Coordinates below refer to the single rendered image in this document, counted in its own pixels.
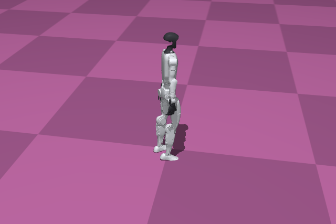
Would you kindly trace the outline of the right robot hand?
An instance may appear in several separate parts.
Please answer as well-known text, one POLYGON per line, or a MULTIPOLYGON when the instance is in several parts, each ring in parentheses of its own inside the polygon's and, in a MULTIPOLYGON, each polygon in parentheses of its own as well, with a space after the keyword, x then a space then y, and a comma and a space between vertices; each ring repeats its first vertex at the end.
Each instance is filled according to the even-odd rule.
POLYGON ((172 115, 176 111, 175 103, 171 104, 171 99, 169 99, 169 105, 168 113, 166 115, 172 115))

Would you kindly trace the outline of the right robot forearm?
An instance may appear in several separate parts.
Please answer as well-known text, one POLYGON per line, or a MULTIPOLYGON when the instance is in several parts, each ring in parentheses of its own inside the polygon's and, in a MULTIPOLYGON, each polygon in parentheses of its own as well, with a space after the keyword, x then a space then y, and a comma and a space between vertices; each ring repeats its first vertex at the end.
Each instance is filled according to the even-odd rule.
POLYGON ((171 84, 170 84, 170 86, 169 86, 169 99, 171 99, 171 104, 172 103, 175 103, 175 98, 176 98, 176 92, 175 92, 175 90, 176 90, 176 85, 177 85, 177 80, 175 80, 175 79, 173 79, 172 81, 171 81, 171 84))

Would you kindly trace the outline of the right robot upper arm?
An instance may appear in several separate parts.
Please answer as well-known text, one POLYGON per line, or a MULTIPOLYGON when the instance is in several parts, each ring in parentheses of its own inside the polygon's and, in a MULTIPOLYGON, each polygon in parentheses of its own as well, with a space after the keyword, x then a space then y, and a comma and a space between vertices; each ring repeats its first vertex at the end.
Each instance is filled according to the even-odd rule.
POLYGON ((177 59, 173 56, 169 56, 168 66, 169 66, 169 84, 171 84, 171 81, 175 79, 174 76, 176 74, 177 59))

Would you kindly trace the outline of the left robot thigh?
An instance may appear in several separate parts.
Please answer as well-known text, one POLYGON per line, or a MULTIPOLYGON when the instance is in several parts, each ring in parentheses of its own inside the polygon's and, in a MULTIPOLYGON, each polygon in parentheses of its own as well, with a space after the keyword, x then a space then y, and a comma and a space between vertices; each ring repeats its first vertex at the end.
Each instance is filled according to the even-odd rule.
MULTIPOLYGON (((157 92, 158 92, 159 97, 161 98, 162 97, 161 96, 161 89, 158 89, 157 92)), ((166 114, 168 113, 169 107, 167 105, 166 100, 163 99, 163 98, 161 98, 160 105, 161 105, 161 113, 162 113, 162 115, 160 115, 159 117, 157 117, 156 122, 157 122, 158 125, 164 125, 166 123, 166 119, 168 117, 168 115, 166 115, 166 114)))

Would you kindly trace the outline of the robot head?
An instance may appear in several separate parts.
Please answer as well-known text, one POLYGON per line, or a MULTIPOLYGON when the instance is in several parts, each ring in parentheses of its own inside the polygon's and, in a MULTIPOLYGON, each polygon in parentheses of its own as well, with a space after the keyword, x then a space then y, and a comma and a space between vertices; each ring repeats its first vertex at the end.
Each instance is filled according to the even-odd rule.
POLYGON ((167 46, 166 50, 164 51, 165 54, 170 54, 173 48, 176 48, 176 41, 178 40, 179 36, 176 33, 170 32, 166 33, 163 38, 164 40, 173 43, 172 45, 167 46))

